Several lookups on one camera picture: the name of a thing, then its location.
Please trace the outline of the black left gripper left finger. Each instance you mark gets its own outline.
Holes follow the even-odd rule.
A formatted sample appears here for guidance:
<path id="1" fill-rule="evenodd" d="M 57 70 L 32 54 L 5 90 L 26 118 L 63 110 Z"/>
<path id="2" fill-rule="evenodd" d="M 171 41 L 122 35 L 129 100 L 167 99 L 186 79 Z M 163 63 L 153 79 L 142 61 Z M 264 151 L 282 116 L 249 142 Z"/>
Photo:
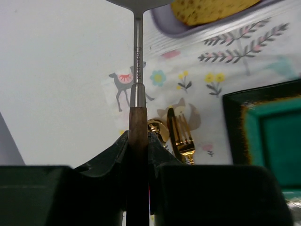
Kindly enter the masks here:
<path id="1" fill-rule="evenodd" d="M 123 221 L 120 164 L 124 132 L 86 163 L 69 166 L 2 166 L 3 226 L 120 226 Z"/>

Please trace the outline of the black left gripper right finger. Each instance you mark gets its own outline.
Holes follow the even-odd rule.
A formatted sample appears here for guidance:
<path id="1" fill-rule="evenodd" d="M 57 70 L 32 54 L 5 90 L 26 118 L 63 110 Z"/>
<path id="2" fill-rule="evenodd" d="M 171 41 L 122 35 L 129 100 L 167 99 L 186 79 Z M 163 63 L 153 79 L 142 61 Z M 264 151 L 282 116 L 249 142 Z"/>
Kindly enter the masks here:
<path id="1" fill-rule="evenodd" d="M 292 226 L 275 177 L 251 165 L 187 165 L 149 133 L 150 211 L 157 226 Z"/>

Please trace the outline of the wooden handled metal spatula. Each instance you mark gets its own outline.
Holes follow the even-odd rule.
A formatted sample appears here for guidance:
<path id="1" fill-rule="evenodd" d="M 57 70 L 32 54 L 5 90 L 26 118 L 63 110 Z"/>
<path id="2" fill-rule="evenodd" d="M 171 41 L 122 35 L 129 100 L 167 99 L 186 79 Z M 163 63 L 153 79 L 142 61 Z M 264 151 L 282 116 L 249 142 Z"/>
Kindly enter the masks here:
<path id="1" fill-rule="evenodd" d="M 149 225 L 148 129 L 146 92 L 143 84 L 143 14 L 170 4 L 169 0 L 113 0 L 112 4 L 134 15 L 133 85 L 127 145 L 126 225 Z"/>

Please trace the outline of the seeded bread slice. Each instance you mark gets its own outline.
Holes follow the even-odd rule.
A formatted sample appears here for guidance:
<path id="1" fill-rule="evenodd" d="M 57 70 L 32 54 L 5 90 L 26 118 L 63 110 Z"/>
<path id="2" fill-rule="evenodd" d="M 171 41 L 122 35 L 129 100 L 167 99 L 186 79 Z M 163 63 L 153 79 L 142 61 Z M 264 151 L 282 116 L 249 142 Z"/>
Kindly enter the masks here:
<path id="1" fill-rule="evenodd" d="M 171 9 L 185 25 L 207 24 L 248 9 L 258 0 L 175 0 Z"/>

